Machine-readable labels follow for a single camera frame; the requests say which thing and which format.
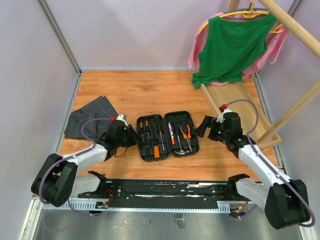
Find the orange-black precision screwdriver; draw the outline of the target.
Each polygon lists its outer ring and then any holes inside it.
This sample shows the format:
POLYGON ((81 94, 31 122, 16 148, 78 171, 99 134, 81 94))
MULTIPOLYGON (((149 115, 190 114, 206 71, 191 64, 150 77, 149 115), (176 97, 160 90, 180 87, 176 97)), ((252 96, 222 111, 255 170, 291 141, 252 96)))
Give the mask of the orange-black precision screwdriver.
POLYGON ((150 143, 150 142, 151 142, 151 140, 150 140, 150 128, 149 128, 149 122, 148 122, 148 120, 145 120, 145 126, 146 126, 148 143, 150 143))

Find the orange-black pliers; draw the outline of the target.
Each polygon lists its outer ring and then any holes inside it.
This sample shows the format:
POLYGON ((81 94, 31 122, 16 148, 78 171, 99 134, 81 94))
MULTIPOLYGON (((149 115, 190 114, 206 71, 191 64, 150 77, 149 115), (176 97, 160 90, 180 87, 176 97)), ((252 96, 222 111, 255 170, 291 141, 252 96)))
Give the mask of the orange-black pliers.
POLYGON ((192 143, 191 143, 191 128, 188 124, 186 125, 181 125, 180 126, 180 131, 182 133, 183 139, 187 141, 187 145, 189 148, 189 151, 192 152, 192 143))

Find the black plastic tool case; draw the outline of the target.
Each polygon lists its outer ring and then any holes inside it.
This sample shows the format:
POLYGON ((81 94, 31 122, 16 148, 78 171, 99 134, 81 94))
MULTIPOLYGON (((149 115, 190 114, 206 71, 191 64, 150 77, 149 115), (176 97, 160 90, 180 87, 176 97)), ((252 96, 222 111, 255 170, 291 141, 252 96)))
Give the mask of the black plastic tool case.
POLYGON ((195 133, 195 125, 194 125, 193 119, 191 117, 191 114, 188 111, 183 110, 183 111, 168 112, 163 116, 160 114, 141 116, 137 119, 136 126, 137 126, 137 132, 138 132, 139 136, 141 137, 141 141, 138 144, 139 153, 140 153, 140 157, 145 162, 154 162, 154 161, 165 160, 169 156, 173 156, 173 157, 177 157, 177 158, 192 156, 192 155, 198 153, 198 151, 200 150, 200 144, 198 141, 198 137, 195 133), (159 117, 161 120, 162 138, 163 138, 163 144, 164 144, 164 148, 165 148, 164 151, 162 149, 161 137, 160 137, 160 134, 157 130, 156 117, 159 117), (140 120, 142 120, 142 122, 143 122, 144 143, 142 141, 142 136, 140 133, 140 120), (149 124, 150 143, 148 142, 148 135, 147 135, 145 120, 148 120, 148 124, 149 124), (175 145, 172 145, 168 122, 170 122, 172 125, 175 145), (191 131, 191 139, 190 140, 191 140, 191 145, 192 145, 192 152, 189 152, 184 155, 175 154, 175 151, 178 151, 180 148, 179 148, 177 136, 176 136, 175 129, 174 129, 174 122, 176 122, 178 124, 178 130, 180 131, 181 145, 185 151, 189 150, 189 147, 188 147, 187 141, 183 138, 182 132, 180 130, 180 126, 181 125, 184 126, 186 124, 188 124, 190 126, 190 131, 191 131), (154 157, 154 150, 153 150, 154 146, 159 147, 160 158, 154 157))

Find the orange-handled screwdriver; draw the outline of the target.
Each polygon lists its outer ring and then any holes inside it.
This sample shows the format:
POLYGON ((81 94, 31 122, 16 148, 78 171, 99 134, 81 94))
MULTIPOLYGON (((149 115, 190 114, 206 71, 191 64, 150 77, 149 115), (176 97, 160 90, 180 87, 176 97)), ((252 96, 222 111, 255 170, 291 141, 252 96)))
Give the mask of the orange-handled screwdriver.
POLYGON ((153 154, 154 154, 154 158, 155 159, 159 159, 160 158, 160 149, 157 145, 155 145, 153 147, 153 154))

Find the black-handled screwdriver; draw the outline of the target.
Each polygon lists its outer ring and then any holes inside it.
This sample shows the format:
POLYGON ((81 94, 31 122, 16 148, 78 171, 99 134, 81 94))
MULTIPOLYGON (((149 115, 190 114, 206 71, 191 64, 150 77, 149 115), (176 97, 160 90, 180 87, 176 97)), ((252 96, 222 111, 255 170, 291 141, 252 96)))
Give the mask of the black-handled screwdriver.
POLYGON ((165 150, 165 146, 164 146, 163 135, 162 135, 162 123, 161 123, 161 120, 160 120, 160 118, 158 116, 155 117, 155 122, 156 122, 157 131, 160 134, 162 150, 164 151, 165 150))

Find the claw hammer black handle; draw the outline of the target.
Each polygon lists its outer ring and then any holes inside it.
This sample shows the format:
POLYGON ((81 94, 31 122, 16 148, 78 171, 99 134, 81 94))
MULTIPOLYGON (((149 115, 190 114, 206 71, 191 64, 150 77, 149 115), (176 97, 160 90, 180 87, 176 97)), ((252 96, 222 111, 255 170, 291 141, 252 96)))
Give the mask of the claw hammer black handle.
POLYGON ((177 155, 185 155, 188 154, 190 151, 189 150, 184 150, 182 147, 182 143, 181 143, 181 136, 180 136, 180 131, 178 129, 178 124, 176 122, 173 123, 174 125, 174 132, 176 134, 176 138, 178 140, 178 145, 179 145, 179 150, 175 150, 174 153, 177 155))

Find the small brown-handled screwdriver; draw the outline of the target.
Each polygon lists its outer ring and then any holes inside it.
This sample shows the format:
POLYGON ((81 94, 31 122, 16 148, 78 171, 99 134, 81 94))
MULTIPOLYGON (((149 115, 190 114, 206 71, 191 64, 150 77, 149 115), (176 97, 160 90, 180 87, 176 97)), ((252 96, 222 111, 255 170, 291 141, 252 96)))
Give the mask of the small brown-handled screwdriver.
POLYGON ((140 134, 141 134, 141 137, 142 137, 142 143, 145 142, 143 126, 144 126, 144 125, 143 125, 143 122, 142 122, 142 120, 140 120, 140 122, 139 122, 139 127, 140 127, 140 134))

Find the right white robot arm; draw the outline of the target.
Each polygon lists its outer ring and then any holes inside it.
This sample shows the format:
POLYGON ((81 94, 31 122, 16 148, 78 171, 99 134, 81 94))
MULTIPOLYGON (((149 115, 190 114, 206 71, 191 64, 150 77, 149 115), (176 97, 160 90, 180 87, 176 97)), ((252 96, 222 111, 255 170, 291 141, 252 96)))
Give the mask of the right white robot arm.
POLYGON ((209 130, 210 140, 224 143, 261 182, 256 183, 245 173, 229 177, 226 193, 230 199, 249 199, 264 210, 268 222, 277 230, 293 225, 305 228, 314 225, 307 186, 300 179, 293 180, 268 160, 250 135, 243 133, 238 113, 225 109, 219 117, 205 116, 195 132, 203 137, 206 130, 209 130))

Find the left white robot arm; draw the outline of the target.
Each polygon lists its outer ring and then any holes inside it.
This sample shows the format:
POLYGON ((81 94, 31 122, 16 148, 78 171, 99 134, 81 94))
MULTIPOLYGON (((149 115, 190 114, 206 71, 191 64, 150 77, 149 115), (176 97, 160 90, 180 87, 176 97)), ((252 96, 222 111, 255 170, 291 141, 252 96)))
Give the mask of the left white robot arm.
POLYGON ((70 197, 90 192, 96 198, 107 193, 106 178, 96 172, 79 175, 83 170, 109 160, 118 148, 130 148, 138 144, 140 138, 127 116, 120 114, 109 117, 110 125, 98 141, 89 147, 71 154, 60 156, 50 154, 35 177, 31 192, 44 204, 62 206, 70 197))

